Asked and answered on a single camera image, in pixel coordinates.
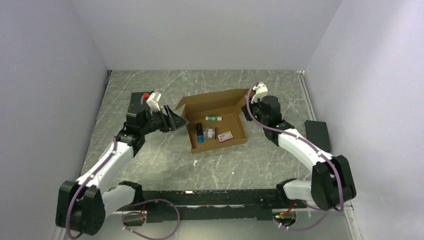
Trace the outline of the blue capped glue stick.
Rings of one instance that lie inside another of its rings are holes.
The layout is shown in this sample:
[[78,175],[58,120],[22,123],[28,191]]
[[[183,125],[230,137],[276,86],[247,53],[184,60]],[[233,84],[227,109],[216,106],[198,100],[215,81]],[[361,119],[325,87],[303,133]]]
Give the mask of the blue capped glue stick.
[[200,122],[196,124],[196,136],[197,136],[198,143],[204,142],[203,125]]

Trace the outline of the small red white box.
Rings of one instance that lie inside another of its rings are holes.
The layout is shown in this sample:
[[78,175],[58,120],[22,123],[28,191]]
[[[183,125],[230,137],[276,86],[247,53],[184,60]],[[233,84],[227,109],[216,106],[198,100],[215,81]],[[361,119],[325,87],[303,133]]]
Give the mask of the small red white box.
[[221,134],[219,134],[217,136],[217,139],[219,140],[220,143],[223,143],[225,141],[231,140],[233,138],[234,138],[234,136],[233,136],[233,134],[232,134],[231,131],[227,131],[227,132],[221,133]]

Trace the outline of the brown cardboard box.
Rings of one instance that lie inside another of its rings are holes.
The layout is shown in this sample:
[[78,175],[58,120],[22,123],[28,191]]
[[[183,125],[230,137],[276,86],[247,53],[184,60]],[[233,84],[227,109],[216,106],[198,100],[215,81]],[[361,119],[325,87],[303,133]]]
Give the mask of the brown cardboard box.
[[[242,107],[246,105],[248,89],[236,88],[225,91],[209,92],[182,97],[176,109],[183,107],[182,117],[189,121],[186,125],[191,153],[198,154],[211,150],[222,149],[247,142],[247,133],[243,125]],[[205,117],[222,117],[222,121],[206,121]],[[203,128],[215,128],[215,139],[197,141],[196,124],[202,123]],[[219,142],[218,135],[231,131],[233,138]]]

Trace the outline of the white green capped tube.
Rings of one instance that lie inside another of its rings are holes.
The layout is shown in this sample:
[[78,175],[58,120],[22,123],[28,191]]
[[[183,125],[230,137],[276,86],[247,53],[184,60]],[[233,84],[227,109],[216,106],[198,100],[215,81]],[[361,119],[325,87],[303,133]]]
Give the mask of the white green capped tube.
[[206,121],[222,121],[223,118],[221,116],[206,116]]

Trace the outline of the clear plastic jar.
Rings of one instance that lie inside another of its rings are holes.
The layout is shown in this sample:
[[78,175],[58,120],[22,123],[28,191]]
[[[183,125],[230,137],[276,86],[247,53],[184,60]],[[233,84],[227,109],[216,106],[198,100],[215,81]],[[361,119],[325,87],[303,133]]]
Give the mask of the clear plastic jar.
[[203,131],[203,138],[204,139],[215,139],[216,138],[216,128],[215,127],[204,127],[202,129]]

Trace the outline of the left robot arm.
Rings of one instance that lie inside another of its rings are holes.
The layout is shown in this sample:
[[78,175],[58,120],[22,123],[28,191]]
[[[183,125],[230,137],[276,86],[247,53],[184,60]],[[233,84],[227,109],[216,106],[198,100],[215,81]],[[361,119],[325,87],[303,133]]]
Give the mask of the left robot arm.
[[115,135],[98,162],[75,181],[65,181],[59,188],[55,224],[64,228],[69,239],[95,235],[106,217],[128,207],[139,209],[144,203],[142,186],[124,181],[114,189],[106,188],[118,171],[133,159],[155,131],[176,131],[189,122],[168,105],[151,108],[147,104],[129,106],[123,128]]

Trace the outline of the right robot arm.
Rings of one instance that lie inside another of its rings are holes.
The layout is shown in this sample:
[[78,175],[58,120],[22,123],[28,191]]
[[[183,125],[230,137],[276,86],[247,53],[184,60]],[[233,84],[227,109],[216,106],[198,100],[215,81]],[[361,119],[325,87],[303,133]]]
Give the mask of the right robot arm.
[[241,109],[247,121],[261,126],[269,141],[296,157],[311,173],[311,180],[291,178],[277,184],[275,200],[280,207],[301,200],[313,202],[322,211],[341,212],[344,203],[356,197],[347,158],[320,149],[283,120],[277,97],[265,96],[255,102],[248,98]]

